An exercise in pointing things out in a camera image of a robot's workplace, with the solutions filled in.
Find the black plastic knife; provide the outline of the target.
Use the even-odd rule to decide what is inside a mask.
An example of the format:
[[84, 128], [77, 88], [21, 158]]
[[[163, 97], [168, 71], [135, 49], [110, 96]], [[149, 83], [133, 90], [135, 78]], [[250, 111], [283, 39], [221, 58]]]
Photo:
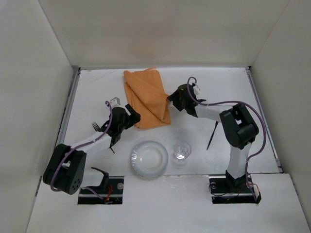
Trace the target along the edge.
[[211, 143], [212, 143], [212, 140], [213, 140], [213, 138], [214, 138], [215, 131], [216, 131], [216, 129], [217, 129], [218, 124], [219, 124], [219, 122], [216, 121], [216, 122], [215, 122], [214, 129], [213, 129], [212, 134], [211, 134], [211, 136], [210, 136], [210, 139], [209, 139], [209, 141], [208, 141], [208, 145], [207, 145], [207, 149], [206, 149], [206, 150], [209, 149], [209, 147], [210, 147], [210, 145], [211, 145]]

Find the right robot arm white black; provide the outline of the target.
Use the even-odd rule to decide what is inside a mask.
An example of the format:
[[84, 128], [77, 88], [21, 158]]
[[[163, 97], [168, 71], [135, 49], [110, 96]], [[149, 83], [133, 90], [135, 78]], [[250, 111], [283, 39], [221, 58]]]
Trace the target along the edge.
[[229, 192], [245, 185], [247, 180], [247, 158], [259, 128], [248, 111], [253, 109], [242, 101], [233, 101], [233, 106], [225, 107], [226, 102], [204, 103], [195, 96], [195, 84], [183, 84], [167, 100], [178, 110], [197, 118], [207, 118], [222, 125], [230, 145], [229, 165], [225, 171], [225, 185]]

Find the white round plate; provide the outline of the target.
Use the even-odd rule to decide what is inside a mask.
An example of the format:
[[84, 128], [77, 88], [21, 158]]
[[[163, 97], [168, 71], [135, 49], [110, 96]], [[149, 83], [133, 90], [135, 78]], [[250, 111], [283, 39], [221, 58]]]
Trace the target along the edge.
[[143, 177], [153, 178], [166, 171], [169, 155], [166, 148], [156, 141], [142, 141], [131, 154], [131, 165], [134, 171]]

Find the right aluminium table rail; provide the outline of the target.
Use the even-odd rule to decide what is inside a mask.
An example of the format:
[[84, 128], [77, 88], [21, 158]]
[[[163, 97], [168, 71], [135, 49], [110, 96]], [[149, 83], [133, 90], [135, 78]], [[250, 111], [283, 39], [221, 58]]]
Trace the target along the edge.
[[262, 104], [261, 104], [260, 99], [259, 99], [258, 92], [257, 92], [256, 87], [255, 87], [255, 83], [254, 83], [254, 80], [253, 80], [253, 77], [252, 77], [252, 72], [251, 72], [251, 66], [247, 66], [245, 68], [245, 70], [246, 70], [246, 74], [248, 76], [248, 79], [250, 81], [250, 84], [251, 84], [254, 96], [256, 98], [256, 102], [257, 102], [260, 114], [262, 116], [264, 125], [266, 127], [267, 140], [269, 141], [269, 146], [271, 147], [271, 149], [273, 151], [273, 155], [274, 155], [274, 158], [275, 158], [276, 165], [278, 167], [279, 173], [284, 173], [284, 171], [282, 169], [282, 165], [281, 165], [279, 157], [278, 157], [278, 154], [277, 154], [277, 151], [276, 151], [276, 148], [275, 148], [275, 145], [274, 145], [274, 142], [273, 142], [273, 139], [272, 139], [272, 136], [271, 136], [271, 133], [270, 133], [270, 130], [269, 130], [269, 127], [268, 127], [268, 124], [267, 124], [267, 121], [266, 121], [266, 118], [265, 118], [265, 115], [264, 115], [264, 111], [263, 111]]

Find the clear plastic cup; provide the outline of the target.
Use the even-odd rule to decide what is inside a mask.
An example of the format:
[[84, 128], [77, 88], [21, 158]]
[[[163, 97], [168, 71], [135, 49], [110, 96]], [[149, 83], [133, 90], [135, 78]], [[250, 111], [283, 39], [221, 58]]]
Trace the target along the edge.
[[177, 166], [183, 166], [187, 163], [191, 155], [191, 146], [186, 142], [178, 142], [173, 147], [173, 161]]

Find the left aluminium table rail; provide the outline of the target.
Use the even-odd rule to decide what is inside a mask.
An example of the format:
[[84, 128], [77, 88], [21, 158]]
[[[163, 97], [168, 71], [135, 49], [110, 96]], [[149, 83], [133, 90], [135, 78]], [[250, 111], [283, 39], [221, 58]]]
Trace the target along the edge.
[[56, 146], [59, 145], [60, 143], [64, 142], [64, 138], [65, 138], [65, 134], [67, 131], [69, 118], [70, 118], [70, 114], [71, 114], [71, 110], [73, 106], [73, 101], [74, 101], [74, 97], [75, 97], [75, 93], [76, 93], [76, 89], [77, 89], [77, 85], [78, 85], [78, 81], [79, 81], [79, 77], [81, 73], [81, 68], [79, 66], [71, 66], [71, 67], [73, 70], [73, 76], [72, 76], [71, 83], [69, 86], [69, 91], [68, 91], [60, 127], [58, 130], [56, 142], [55, 142], [53, 149], [55, 149]]

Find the black plastic fork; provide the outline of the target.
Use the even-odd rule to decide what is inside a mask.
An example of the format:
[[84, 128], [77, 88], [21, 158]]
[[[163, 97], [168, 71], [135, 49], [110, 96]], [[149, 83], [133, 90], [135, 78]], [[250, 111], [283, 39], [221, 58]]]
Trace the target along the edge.
[[92, 122], [92, 127], [96, 132], [100, 132], [101, 128], [99, 127], [99, 125], [96, 122]]

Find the aluminium table rail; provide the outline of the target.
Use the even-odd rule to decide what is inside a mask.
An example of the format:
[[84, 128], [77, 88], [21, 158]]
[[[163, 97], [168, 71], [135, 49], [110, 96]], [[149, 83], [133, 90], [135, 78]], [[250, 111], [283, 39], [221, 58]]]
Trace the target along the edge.
[[74, 101], [74, 97], [75, 97], [75, 93], [76, 93], [76, 89], [77, 89], [77, 85], [78, 85], [78, 81], [79, 81], [79, 77], [81, 73], [81, 68], [79, 66], [71, 66], [71, 67], [73, 70], [73, 76], [72, 76], [71, 83], [69, 86], [69, 91], [68, 91], [60, 127], [58, 130], [56, 142], [55, 142], [53, 149], [55, 149], [56, 146], [59, 145], [60, 143], [64, 142], [64, 138], [65, 138], [65, 134], [67, 131], [69, 118], [70, 118], [70, 114], [71, 114], [71, 110], [73, 106], [73, 101]]
[[252, 77], [252, 72], [251, 72], [251, 66], [247, 66], [245, 68], [245, 70], [246, 70], [246, 74], [248, 76], [248, 79], [250, 81], [250, 84], [251, 84], [254, 96], [256, 98], [256, 102], [257, 102], [260, 114], [262, 116], [264, 125], [266, 127], [267, 140], [269, 141], [269, 146], [271, 147], [271, 149], [273, 151], [273, 155], [274, 155], [274, 158], [275, 158], [276, 165], [278, 167], [279, 173], [284, 173], [284, 171], [282, 169], [282, 165], [281, 165], [279, 157], [278, 157], [278, 154], [277, 154], [277, 151], [276, 151], [276, 148], [275, 148], [275, 145], [274, 145], [274, 142], [273, 142], [273, 139], [272, 139], [272, 136], [271, 136], [271, 133], [270, 133], [270, 130], [269, 130], [269, 127], [268, 127], [268, 124], [267, 124], [267, 121], [266, 121], [266, 118], [265, 118], [265, 115], [264, 115], [264, 111], [263, 111], [262, 104], [261, 104], [260, 99], [259, 99], [258, 92], [257, 92], [256, 87], [255, 87], [255, 83], [254, 83], [254, 80], [253, 80], [253, 77]]

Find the orange cloth placemat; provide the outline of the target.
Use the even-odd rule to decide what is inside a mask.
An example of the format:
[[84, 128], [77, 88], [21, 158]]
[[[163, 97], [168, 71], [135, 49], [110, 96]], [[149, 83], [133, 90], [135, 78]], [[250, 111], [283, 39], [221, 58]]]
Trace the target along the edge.
[[170, 125], [168, 95], [158, 70], [151, 67], [143, 71], [126, 70], [123, 74], [127, 101], [141, 116], [135, 126], [146, 130]]

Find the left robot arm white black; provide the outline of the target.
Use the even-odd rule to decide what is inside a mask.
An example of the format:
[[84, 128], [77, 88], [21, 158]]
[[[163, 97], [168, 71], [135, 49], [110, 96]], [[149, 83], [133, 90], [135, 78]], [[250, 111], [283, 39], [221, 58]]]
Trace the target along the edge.
[[54, 192], [69, 195], [82, 187], [86, 159], [92, 153], [111, 149], [121, 138], [123, 131], [133, 127], [141, 120], [141, 115], [130, 104], [121, 107], [106, 102], [110, 110], [108, 121], [101, 127], [92, 123], [95, 134], [74, 145], [57, 145], [43, 175], [43, 183]]

